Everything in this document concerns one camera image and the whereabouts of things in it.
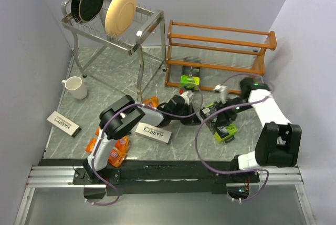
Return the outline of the orange razor blister pack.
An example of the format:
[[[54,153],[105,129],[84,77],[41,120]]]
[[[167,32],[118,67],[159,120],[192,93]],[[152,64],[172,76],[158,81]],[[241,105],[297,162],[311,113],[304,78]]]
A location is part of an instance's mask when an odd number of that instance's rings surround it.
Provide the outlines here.
[[[147,107],[151,107],[151,108],[156,108],[160,102],[157,96],[152,96],[150,98],[144,99],[143,103],[147,106]]]

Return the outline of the black green razor box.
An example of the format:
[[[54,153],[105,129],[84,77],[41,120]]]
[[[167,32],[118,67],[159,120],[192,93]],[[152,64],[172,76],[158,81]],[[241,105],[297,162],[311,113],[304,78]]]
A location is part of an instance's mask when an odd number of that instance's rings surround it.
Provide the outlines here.
[[[198,90],[200,85],[200,68],[193,66],[182,66],[180,88],[187,90]]]
[[[224,104],[215,101],[200,110],[200,117],[204,120],[224,107]],[[236,118],[236,111],[234,109],[229,109],[213,116],[206,122],[206,125],[219,143],[229,143],[235,139],[234,136],[238,132],[238,128],[234,125]]]

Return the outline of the orange wooden shelf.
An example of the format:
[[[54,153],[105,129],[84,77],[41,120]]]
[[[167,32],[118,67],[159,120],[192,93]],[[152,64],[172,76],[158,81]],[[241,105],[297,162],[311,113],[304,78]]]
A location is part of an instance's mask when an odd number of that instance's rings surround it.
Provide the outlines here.
[[[263,75],[265,54],[277,47],[274,31],[170,21],[165,86],[179,87],[184,66],[200,69],[202,90],[211,90],[226,74]]]

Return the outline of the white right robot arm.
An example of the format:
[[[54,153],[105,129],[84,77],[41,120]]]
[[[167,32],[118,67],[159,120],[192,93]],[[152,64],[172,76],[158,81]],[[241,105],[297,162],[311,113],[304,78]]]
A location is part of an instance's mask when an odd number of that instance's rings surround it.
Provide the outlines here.
[[[228,99],[227,87],[216,85],[213,91],[220,93],[219,109],[230,109],[218,114],[216,127],[234,120],[238,112],[253,108],[262,125],[254,151],[236,156],[237,164],[230,168],[235,182],[242,182],[249,169],[266,166],[293,167],[297,163],[302,129],[292,124],[275,102],[269,85],[246,77],[240,81],[239,98]]]

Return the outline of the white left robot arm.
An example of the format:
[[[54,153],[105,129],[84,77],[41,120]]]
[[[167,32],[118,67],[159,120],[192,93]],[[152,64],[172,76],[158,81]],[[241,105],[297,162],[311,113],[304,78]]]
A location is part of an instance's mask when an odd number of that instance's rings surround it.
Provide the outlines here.
[[[145,124],[146,131],[159,132],[172,120],[179,120],[186,126],[200,124],[189,92],[174,95],[168,102],[154,107],[137,103],[126,95],[103,110],[99,119],[98,139],[83,163],[86,178],[94,184],[103,180],[117,141],[127,136],[136,125]]]

